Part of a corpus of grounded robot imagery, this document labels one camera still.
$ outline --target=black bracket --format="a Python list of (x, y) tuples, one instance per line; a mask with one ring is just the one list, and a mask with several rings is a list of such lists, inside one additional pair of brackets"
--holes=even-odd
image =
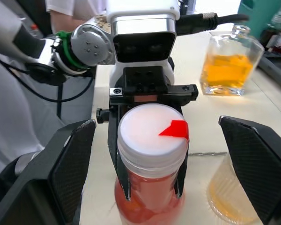
[[(139, 101), (139, 96), (150, 96), (147, 101)], [(108, 148), (112, 163), (115, 167), (118, 180), (125, 193), (126, 199), (130, 200), (130, 182), (128, 172), (123, 164), (118, 151), (118, 124), (124, 114), (141, 104), (160, 103), (173, 107), (182, 114), (181, 107), (190, 101), (195, 101), (198, 96), (198, 89), (195, 84), (170, 85), (170, 82), (163, 74), (163, 68), (156, 67), (127, 67), (124, 74), (118, 81), (116, 88), (110, 89), (109, 110), (97, 109), (97, 122), (109, 122), (108, 126)], [(183, 193), (184, 180), (187, 169), (187, 157), (178, 171), (175, 183), (177, 197)]]

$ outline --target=white bottle cap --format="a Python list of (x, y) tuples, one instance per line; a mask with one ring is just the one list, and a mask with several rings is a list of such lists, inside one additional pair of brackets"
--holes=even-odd
[(188, 140), (160, 136), (173, 120), (184, 120), (175, 109), (144, 104), (128, 111), (118, 127), (118, 150), (128, 170), (146, 178), (162, 178), (178, 171)]

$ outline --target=white shirt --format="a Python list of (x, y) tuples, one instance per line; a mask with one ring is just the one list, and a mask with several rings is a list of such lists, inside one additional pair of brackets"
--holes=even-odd
[(106, 9), (107, 0), (46, 0), (46, 9), (87, 21)]

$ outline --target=table surface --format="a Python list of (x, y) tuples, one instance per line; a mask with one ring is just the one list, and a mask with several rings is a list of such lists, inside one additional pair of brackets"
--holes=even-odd
[[(178, 37), (172, 52), (175, 84), (196, 84), (205, 59), (210, 33)], [(108, 83), (112, 66), (99, 67), (96, 77), (93, 118), (96, 108), (108, 108)], [(281, 89), (256, 70), (243, 97), (213, 97), (199, 93), (183, 107), (189, 123), (190, 153), (227, 152), (218, 119), (228, 115), (270, 126), (281, 137)], [(81, 225), (121, 225), (114, 200), (116, 174), (107, 147), (108, 124), (96, 128), (89, 173), (83, 191)], [(223, 156), (189, 157), (185, 179), (186, 202), (178, 225), (226, 224), (209, 208), (206, 188)]]

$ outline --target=red label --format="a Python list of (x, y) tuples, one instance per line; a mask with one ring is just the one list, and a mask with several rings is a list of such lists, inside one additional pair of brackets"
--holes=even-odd
[(160, 136), (183, 137), (189, 141), (188, 124), (185, 120), (172, 120), (168, 128)]

